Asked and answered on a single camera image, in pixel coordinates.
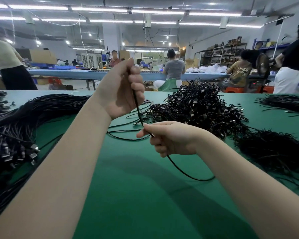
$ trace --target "white pole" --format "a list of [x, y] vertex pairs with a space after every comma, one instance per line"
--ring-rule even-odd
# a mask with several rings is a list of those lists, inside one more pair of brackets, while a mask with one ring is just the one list
[[281, 29], [283, 29], [283, 22], [282, 22], [281, 27], [280, 27], [280, 31], [279, 31], [279, 35], [278, 35], [278, 39], [277, 39], [277, 43], [276, 43], [274, 55], [272, 56], [273, 59], [275, 58], [275, 53], [276, 53], [276, 50], [277, 50], [278, 41], [279, 41], [279, 37], [280, 37], [280, 34], [281, 34]]

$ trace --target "white pants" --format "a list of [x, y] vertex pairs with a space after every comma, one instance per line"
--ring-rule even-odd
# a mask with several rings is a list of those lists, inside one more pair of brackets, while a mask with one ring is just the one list
[[[158, 89], [164, 83], [165, 83], [165, 80], [156, 80], [156, 81], [153, 82], [153, 85], [154, 85], [155, 89]], [[182, 80], [176, 80], [176, 86], [177, 86], [177, 88], [180, 88], [181, 85], [182, 85]]]
[[294, 94], [299, 83], [299, 70], [282, 67], [275, 77], [274, 93]]

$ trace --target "plastic stool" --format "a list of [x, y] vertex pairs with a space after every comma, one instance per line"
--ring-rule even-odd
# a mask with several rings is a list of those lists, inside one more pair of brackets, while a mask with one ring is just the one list
[[263, 89], [263, 92], [264, 93], [267, 92], [267, 93], [272, 94], [274, 92], [274, 88], [275, 88], [274, 86], [265, 85], [264, 89]]
[[225, 90], [226, 93], [243, 93], [244, 88], [235, 88], [235, 87], [227, 87]]

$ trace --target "black pants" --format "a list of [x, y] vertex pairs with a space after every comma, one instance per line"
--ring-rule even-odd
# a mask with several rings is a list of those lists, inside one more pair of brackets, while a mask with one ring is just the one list
[[0, 72], [7, 90], [37, 90], [31, 75], [23, 65], [1, 69]]

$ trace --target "hand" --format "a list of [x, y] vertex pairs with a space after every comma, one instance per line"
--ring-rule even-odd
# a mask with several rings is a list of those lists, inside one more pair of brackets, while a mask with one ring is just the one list
[[165, 121], [151, 125], [144, 123], [144, 128], [136, 137], [141, 138], [149, 132], [155, 136], [150, 138], [151, 145], [164, 158], [171, 154], [196, 154], [196, 142], [207, 131], [180, 122]]
[[124, 60], [115, 65], [103, 77], [93, 96], [112, 119], [127, 114], [136, 108], [132, 89], [135, 90], [137, 104], [144, 101], [144, 85], [140, 68], [133, 66], [134, 60]]

